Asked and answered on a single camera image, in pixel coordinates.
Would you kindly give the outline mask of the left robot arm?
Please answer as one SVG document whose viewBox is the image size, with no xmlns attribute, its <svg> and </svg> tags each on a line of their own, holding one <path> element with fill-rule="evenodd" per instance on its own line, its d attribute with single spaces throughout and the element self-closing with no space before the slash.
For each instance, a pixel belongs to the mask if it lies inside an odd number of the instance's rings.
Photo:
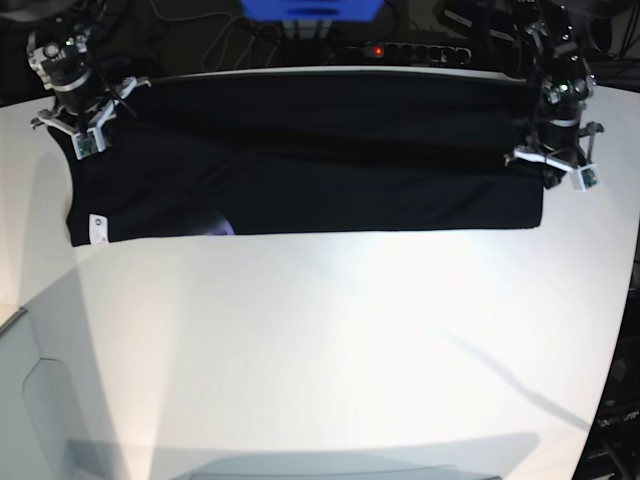
<svg viewBox="0 0 640 480">
<path fill-rule="evenodd" d="M 582 54 L 569 13 L 553 1 L 507 1 L 507 14 L 519 50 L 519 64 L 510 70 L 491 34 L 495 1 L 482 1 L 481 31 L 488 53 L 503 73 L 524 80 L 533 91 L 532 112 L 524 118 L 523 142 L 505 155 L 507 166 L 534 164 L 550 189 L 563 178 L 586 192 L 599 184 L 592 160 L 595 137 L 604 131 L 598 122 L 582 122 L 593 96 L 595 77 Z"/>
</svg>

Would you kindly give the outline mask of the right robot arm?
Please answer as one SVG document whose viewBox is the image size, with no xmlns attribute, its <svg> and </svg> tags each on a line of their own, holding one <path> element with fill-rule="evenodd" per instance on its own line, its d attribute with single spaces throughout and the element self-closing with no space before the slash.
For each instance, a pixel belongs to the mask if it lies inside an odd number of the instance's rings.
<svg viewBox="0 0 640 480">
<path fill-rule="evenodd" d="M 46 126 L 67 135 L 79 160 L 110 146 L 105 125 L 120 107 L 133 113 L 126 99 L 135 89 L 151 85 L 145 77 L 128 76 L 116 83 L 106 78 L 90 43 L 105 10 L 103 1 L 74 2 L 52 25 L 31 32 L 26 45 L 28 65 L 55 95 L 54 106 L 39 111 L 31 127 Z"/>
</svg>

